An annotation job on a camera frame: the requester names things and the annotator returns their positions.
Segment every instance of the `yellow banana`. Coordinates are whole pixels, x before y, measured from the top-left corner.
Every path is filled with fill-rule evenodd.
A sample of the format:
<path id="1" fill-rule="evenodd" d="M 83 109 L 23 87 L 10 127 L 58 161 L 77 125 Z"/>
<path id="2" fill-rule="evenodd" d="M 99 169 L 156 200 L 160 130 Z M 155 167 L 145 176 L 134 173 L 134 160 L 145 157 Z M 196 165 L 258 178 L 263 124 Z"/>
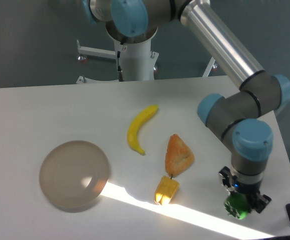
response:
<path id="1" fill-rule="evenodd" d="M 128 132 L 127 132 L 127 141 L 129 146 L 135 150 L 136 152 L 140 153 L 141 155 L 145 155 L 145 150 L 139 146 L 137 133 L 141 126 L 144 125 L 146 121 L 152 118 L 153 115 L 158 110 L 158 105 L 150 105 L 146 107 L 143 111 L 141 111 L 135 119 L 131 122 Z"/>

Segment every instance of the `bread slice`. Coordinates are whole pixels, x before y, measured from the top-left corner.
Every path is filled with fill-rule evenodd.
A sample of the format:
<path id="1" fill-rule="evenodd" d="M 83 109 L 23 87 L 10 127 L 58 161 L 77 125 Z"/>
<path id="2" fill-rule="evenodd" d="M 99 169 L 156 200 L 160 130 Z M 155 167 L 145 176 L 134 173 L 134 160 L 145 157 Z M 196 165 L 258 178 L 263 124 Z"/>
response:
<path id="1" fill-rule="evenodd" d="M 170 137 L 166 158 L 165 168 L 169 176 L 176 177 L 191 166 L 194 162 L 194 154 L 182 139 L 174 134 Z"/>

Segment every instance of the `silver metal tube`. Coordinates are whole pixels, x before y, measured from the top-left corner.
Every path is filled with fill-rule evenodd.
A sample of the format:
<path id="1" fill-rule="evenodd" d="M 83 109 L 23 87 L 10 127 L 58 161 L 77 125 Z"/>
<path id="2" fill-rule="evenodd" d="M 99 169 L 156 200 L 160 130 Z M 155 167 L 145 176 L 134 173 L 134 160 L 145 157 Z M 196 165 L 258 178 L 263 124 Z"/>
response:
<path id="1" fill-rule="evenodd" d="M 111 17 L 111 0 L 90 0 L 90 10 L 94 16 L 103 22 L 109 22 Z"/>
<path id="2" fill-rule="evenodd" d="M 181 15 L 181 23 L 198 37 L 237 87 L 253 74 L 263 70 L 210 8 L 209 0 L 192 0 Z"/>

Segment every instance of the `yellow bell pepper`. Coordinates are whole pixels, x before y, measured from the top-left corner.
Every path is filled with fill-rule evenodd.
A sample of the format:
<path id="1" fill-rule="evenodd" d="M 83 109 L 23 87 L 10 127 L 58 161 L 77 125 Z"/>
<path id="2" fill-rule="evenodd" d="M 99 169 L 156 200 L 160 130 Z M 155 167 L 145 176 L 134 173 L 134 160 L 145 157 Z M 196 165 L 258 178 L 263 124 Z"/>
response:
<path id="1" fill-rule="evenodd" d="M 155 203 L 167 205 L 177 192 L 178 188 L 179 183 L 176 180 L 163 176 L 155 192 Z"/>

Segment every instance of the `gray wall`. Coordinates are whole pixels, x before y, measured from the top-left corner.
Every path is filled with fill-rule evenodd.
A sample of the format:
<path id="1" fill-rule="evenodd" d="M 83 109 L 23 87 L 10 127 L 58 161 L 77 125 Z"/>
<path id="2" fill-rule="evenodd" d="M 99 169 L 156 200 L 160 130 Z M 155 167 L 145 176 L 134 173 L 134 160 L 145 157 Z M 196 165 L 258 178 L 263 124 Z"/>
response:
<path id="1" fill-rule="evenodd" d="M 290 77 L 290 0 L 212 0 L 212 8 L 268 72 Z M 76 39 L 113 49 L 104 24 L 89 24 L 80 0 L 0 0 L 0 88 L 117 78 L 111 60 L 78 63 Z M 177 21 L 159 28 L 152 49 L 160 53 L 160 79 L 199 77 L 210 59 Z"/>

